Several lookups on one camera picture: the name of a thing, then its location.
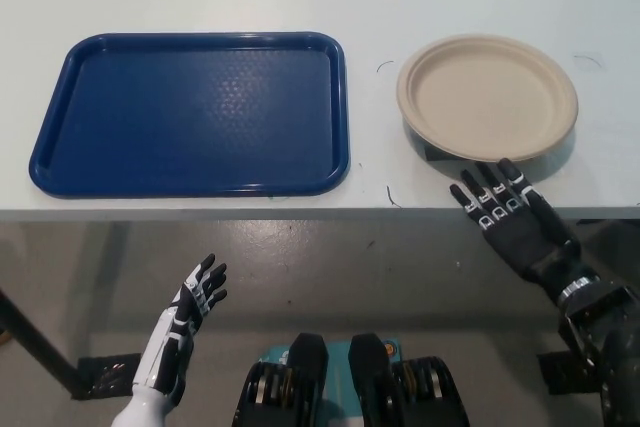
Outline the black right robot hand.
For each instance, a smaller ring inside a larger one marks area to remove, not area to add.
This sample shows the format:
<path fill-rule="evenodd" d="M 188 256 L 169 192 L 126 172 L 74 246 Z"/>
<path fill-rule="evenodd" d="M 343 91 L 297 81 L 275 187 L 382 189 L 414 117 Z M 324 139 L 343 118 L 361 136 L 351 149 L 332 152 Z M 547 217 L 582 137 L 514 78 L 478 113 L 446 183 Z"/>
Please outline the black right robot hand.
<path fill-rule="evenodd" d="M 577 237 L 510 159 L 498 161 L 496 170 L 484 162 L 475 166 L 481 178 L 464 169 L 462 183 L 452 184 L 450 193 L 521 279 L 541 287 L 554 303 L 600 279 L 581 260 Z"/>

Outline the white and black left hand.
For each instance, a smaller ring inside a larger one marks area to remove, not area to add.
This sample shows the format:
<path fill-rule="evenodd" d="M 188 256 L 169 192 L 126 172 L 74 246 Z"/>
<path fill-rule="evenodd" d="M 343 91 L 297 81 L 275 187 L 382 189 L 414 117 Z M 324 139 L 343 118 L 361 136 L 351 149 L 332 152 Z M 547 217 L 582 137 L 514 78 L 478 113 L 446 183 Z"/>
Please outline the white and black left hand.
<path fill-rule="evenodd" d="M 173 404 L 180 402 L 195 335 L 227 295 L 226 269 L 209 254 L 188 275 L 158 318 L 134 376 L 135 386 L 156 390 Z"/>

